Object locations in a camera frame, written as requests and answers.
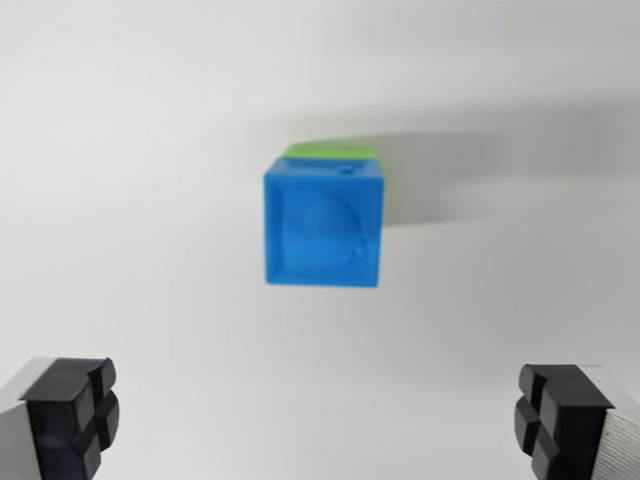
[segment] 3d printed cube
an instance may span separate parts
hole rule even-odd
[[[525,365],[515,412],[539,480],[640,478],[640,406],[599,366]]]
[[[267,282],[375,287],[384,178],[368,147],[290,147],[264,176]]]
[[[0,390],[0,479],[90,480],[119,421],[110,359],[34,359]]]

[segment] white background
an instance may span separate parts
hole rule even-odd
[[[0,380],[113,358],[102,480],[533,478],[523,363],[640,398],[639,21],[0,0]],[[383,155],[380,287],[269,287],[261,176],[330,138]]]

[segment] black gripper pad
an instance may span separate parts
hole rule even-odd
[[[539,480],[590,480],[606,397],[576,365],[525,365],[515,431]]]
[[[60,358],[24,394],[42,480],[93,478],[118,429],[115,381],[108,358]]]

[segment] small hole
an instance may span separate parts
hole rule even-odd
[[[351,175],[353,172],[355,172],[355,168],[351,165],[340,165],[338,167],[338,173],[342,175]]]

